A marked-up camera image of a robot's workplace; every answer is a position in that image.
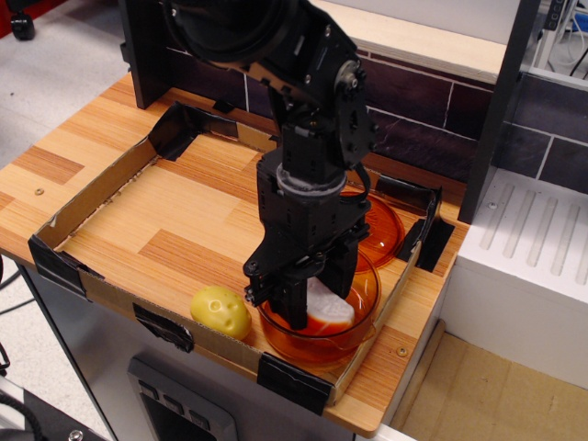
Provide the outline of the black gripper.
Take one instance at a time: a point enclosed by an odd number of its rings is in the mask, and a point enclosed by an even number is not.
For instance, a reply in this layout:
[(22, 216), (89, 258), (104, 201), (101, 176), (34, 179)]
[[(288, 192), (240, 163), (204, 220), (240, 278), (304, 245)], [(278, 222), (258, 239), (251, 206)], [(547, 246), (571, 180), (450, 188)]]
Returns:
[(264, 237), (243, 266), (246, 299), (269, 302), (292, 330), (308, 325), (307, 280), (317, 277), (345, 300), (356, 272), (358, 243), (368, 237), (368, 192), (345, 194), (347, 172), (336, 168), (325, 183), (287, 171), (283, 152), (266, 153), (256, 166)]

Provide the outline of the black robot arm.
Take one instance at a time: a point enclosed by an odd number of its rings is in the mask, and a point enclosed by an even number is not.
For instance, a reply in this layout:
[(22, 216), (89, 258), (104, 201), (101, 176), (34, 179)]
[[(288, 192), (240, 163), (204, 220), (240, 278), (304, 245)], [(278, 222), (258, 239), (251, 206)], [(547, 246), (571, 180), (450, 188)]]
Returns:
[(256, 167), (265, 236), (243, 267), (246, 298), (304, 329), (308, 280), (347, 296), (368, 236), (367, 194), (344, 192), (349, 172), (369, 187), (363, 160), (378, 129), (356, 44), (307, 1), (166, 1), (163, 9), (190, 55), (268, 91), (279, 140)]

